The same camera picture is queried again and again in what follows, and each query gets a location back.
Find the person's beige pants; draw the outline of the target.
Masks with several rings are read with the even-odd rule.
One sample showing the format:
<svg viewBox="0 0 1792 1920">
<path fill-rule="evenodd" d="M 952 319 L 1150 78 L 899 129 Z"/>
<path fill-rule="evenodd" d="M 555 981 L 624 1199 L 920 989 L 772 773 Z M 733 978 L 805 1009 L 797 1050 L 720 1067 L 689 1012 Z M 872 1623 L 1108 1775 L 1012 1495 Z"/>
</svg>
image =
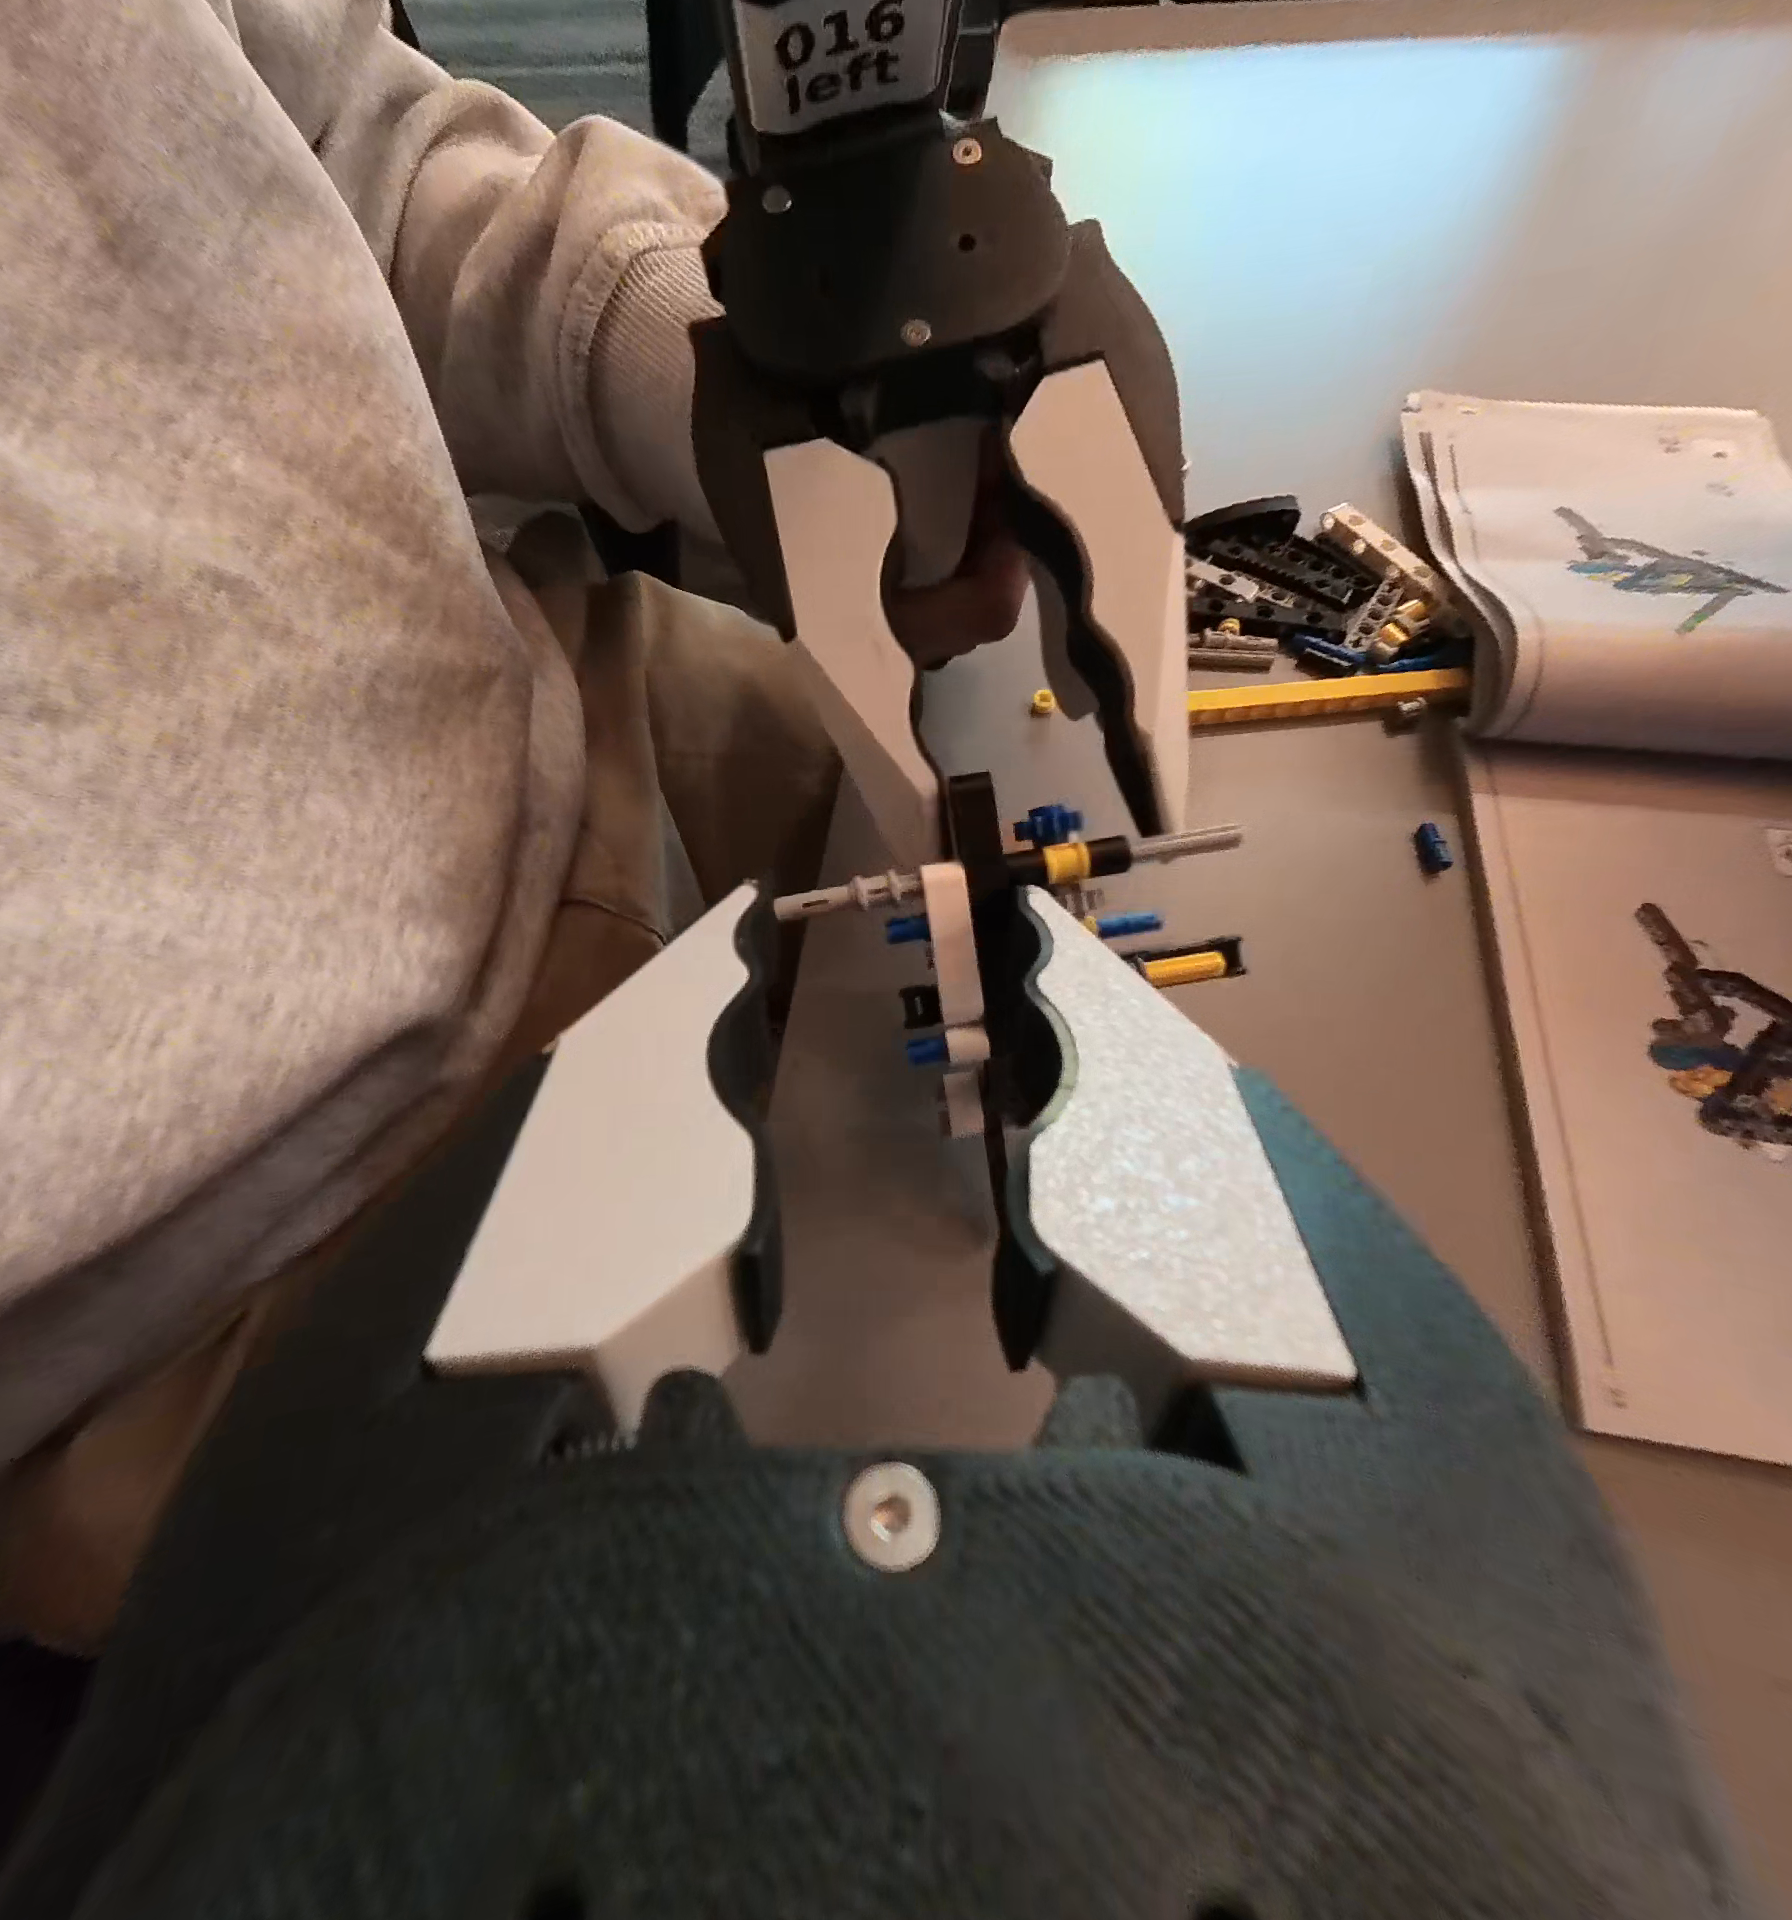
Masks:
<svg viewBox="0 0 1792 1920">
<path fill-rule="evenodd" d="M 800 661 L 739 607 L 579 543 L 515 564 L 573 666 L 587 778 L 532 989 L 551 1031 L 621 989 L 741 882 L 819 882 L 842 759 Z"/>
</svg>

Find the open instruction booklet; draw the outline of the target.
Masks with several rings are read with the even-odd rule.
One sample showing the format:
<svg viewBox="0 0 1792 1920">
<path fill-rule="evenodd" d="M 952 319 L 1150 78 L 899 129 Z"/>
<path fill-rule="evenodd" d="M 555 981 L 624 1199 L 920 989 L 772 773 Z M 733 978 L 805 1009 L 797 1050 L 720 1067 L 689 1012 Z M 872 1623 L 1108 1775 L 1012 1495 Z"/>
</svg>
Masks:
<svg viewBox="0 0 1792 1920">
<path fill-rule="evenodd" d="M 1792 766 L 1464 779 L 1572 1410 L 1792 1470 Z"/>
</svg>

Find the pile of loose lego pieces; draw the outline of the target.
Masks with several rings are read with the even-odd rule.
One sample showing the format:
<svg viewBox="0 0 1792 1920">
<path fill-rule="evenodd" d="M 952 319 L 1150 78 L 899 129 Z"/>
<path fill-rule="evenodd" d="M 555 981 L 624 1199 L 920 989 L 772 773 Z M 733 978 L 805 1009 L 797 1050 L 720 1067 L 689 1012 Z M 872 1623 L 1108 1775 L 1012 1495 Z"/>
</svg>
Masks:
<svg viewBox="0 0 1792 1920">
<path fill-rule="evenodd" d="M 1470 623 L 1440 570 L 1357 506 L 1307 523 L 1293 495 L 1194 516 L 1187 658 L 1201 673 L 1290 661 L 1313 677 L 1464 669 Z"/>
</svg>

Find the person's left forearm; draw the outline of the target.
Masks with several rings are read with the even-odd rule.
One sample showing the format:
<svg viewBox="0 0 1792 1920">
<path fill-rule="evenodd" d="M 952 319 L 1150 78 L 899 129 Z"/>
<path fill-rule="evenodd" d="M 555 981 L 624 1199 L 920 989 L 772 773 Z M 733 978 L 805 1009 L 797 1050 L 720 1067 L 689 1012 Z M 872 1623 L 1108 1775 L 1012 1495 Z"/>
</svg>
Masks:
<svg viewBox="0 0 1792 1920">
<path fill-rule="evenodd" d="M 519 1021 L 586 728 L 468 498 L 709 530 L 721 213 L 384 2 L 0 2 L 0 1479 Z"/>
</svg>

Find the lego assembly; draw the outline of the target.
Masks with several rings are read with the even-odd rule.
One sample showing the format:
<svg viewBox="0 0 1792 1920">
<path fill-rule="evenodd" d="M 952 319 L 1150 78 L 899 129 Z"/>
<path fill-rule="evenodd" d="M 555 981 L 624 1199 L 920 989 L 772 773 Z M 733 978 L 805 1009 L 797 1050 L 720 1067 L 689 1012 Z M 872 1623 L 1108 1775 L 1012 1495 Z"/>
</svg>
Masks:
<svg viewBox="0 0 1792 1920">
<path fill-rule="evenodd" d="M 773 919 L 803 925 L 843 911 L 881 914 L 888 946 L 929 948 L 935 983 L 906 989 L 906 1055 L 936 1073 L 942 1133 L 952 1140 L 1000 1140 L 1027 1127 L 1011 1055 L 1027 1009 L 1024 895 L 1083 911 L 1093 882 L 1137 868 L 1233 852 L 1237 823 L 1162 834 L 1085 834 L 1083 815 L 1045 804 L 1018 823 L 1016 843 L 990 773 L 955 778 L 942 795 L 949 855 L 920 871 L 852 877 L 843 885 L 778 895 Z"/>
</svg>

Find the person's left hand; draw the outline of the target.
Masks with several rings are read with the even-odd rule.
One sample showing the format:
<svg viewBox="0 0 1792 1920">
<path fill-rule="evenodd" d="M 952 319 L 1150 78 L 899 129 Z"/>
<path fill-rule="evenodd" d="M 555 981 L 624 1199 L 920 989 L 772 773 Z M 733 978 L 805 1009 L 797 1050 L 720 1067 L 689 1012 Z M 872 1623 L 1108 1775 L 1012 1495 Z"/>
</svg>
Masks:
<svg viewBox="0 0 1792 1920">
<path fill-rule="evenodd" d="M 897 587 L 888 625 L 920 669 L 942 669 L 980 647 L 1008 641 L 1024 615 L 1027 557 L 1012 535 L 971 539 L 957 570 L 936 584 Z"/>
</svg>

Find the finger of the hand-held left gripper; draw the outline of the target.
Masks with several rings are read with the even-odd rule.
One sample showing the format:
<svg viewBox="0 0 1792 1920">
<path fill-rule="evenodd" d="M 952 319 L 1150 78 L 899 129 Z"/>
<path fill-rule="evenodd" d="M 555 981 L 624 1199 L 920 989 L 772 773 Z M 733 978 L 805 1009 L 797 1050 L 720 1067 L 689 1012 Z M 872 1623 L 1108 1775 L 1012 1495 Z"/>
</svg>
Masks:
<svg viewBox="0 0 1792 1920">
<path fill-rule="evenodd" d="M 829 439 L 765 452 L 765 481 L 791 648 L 842 766 L 884 843 L 942 843 L 939 773 L 916 734 L 920 669 L 884 610 L 893 481 Z"/>
<path fill-rule="evenodd" d="M 1060 714 L 1096 724 L 1141 834 L 1185 829 L 1187 549 L 1104 359 L 1045 373 L 1008 424 L 1003 513 Z"/>
</svg>

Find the lego instruction booklet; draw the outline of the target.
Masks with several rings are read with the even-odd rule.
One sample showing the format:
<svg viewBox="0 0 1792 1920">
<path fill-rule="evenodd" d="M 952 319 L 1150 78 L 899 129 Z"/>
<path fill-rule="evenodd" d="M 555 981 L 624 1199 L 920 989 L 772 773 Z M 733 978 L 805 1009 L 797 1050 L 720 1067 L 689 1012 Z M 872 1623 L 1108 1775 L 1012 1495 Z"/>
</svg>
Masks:
<svg viewBox="0 0 1792 1920">
<path fill-rule="evenodd" d="M 1485 741 L 1792 762 L 1792 466 L 1763 414 L 1413 392 Z"/>
</svg>

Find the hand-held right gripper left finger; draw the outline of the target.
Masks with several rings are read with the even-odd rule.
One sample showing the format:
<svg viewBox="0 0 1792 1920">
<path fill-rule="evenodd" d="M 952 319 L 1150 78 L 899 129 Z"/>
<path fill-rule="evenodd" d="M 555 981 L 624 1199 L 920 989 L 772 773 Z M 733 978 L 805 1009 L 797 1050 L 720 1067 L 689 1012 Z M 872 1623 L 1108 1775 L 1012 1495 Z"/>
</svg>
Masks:
<svg viewBox="0 0 1792 1920">
<path fill-rule="evenodd" d="M 773 914 L 737 885 L 547 1050 L 426 1345 L 437 1377 L 586 1377 L 618 1429 L 784 1316 L 765 1117 Z"/>
</svg>

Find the long yellow lego beam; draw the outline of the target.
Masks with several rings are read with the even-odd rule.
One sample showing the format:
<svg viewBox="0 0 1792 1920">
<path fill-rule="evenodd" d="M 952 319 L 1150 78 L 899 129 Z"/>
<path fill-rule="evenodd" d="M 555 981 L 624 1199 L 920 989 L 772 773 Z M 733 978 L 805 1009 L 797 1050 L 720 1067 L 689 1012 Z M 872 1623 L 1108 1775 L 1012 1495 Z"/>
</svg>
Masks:
<svg viewBox="0 0 1792 1920">
<path fill-rule="evenodd" d="M 1204 686 L 1187 695 L 1187 718 L 1194 734 L 1213 734 L 1229 728 L 1287 728 L 1322 718 L 1393 714 L 1402 708 L 1470 708 L 1470 693 L 1470 669 L 1413 669 L 1406 676 Z"/>
</svg>

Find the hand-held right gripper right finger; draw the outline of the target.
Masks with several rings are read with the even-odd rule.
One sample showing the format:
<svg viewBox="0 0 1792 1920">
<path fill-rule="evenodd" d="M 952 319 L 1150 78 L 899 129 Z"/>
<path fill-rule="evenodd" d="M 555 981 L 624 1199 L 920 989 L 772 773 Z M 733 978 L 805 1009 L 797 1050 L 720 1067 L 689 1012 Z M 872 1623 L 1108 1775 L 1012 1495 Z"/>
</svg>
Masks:
<svg viewBox="0 0 1792 1920">
<path fill-rule="evenodd" d="M 1133 1391 L 1351 1391 L 1358 1367 L 1229 1050 L 1043 887 L 1021 893 L 1003 1358 Z"/>
</svg>

